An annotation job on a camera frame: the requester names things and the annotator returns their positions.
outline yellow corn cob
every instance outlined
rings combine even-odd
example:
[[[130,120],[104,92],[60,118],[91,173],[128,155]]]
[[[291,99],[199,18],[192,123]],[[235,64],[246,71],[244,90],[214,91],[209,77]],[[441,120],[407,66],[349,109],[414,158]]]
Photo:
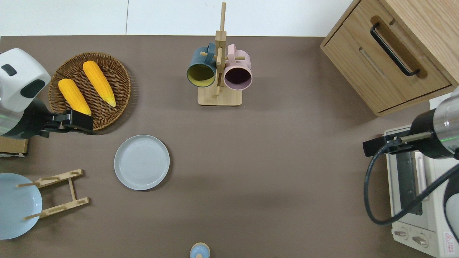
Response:
[[[62,95],[64,95],[65,100],[67,100],[73,110],[88,116],[91,115],[91,110],[89,109],[86,100],[84,100],[83,95],[73,80],[62,79],[57,85]]]
[[[102,73],[101,69],[94,61],[86,61],[83,63],[83,71],[88,77],[94,89],[97,91],[99,96],[110,106],[115,107],[115,95],[113,94],[112,88]]]

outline warning label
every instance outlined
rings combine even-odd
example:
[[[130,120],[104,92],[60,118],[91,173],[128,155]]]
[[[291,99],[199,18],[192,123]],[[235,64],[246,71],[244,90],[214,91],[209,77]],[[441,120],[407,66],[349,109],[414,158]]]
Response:
[[[445,251],[446,251],[446,254],[455,254],[455,250],[454,250],[454,236],[451,232],[445,232],[445,235],[444,235],[444,238],[445,238]]]

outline wooden drawer cabinet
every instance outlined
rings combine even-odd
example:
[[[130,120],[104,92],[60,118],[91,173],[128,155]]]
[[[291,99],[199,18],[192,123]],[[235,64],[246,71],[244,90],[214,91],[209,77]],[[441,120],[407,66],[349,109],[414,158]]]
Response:
[[[321,48],[381,116],[458,86],[458,26],[459,1],[355,0]]]

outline wooden mug rack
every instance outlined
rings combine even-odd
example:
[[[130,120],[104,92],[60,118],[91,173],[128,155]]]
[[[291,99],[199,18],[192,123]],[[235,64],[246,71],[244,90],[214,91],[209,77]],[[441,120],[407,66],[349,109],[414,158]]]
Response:
[[[215,33],[215,51],[217,60],[217,71],[215,81],[212,85],[205,88],[198,88],[198,103],[202,106],[240,106],[242,104],[242,90],[233,90],[224,86],[223,74],[225,70],[226,56],[226,31],[225,27],[226,3],[222,3],[222,13],[220,17],[220,30]],[[237,56],[236,60],[243,60],[244,57]]]

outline round woven tray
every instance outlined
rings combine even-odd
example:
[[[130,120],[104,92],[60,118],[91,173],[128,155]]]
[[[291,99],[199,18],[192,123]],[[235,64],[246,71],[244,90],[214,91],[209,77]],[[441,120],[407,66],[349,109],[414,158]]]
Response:
[[[84,74],[83,63],[89,60],[96,62],[107,78],[115,95],[116,107],[110,106],[97,94],[97,91]],[[98,52],[83,53],[72,57],[58,68],[51,79],[48,93],[51,109],[57,113],[71,109],[57,86],[62,79],[72,79],[81,94],[83,94],[94,120],[94,131],[105,128],[115,122],[128,105],[131,95],[131,79],[122,63],[111,55]]]

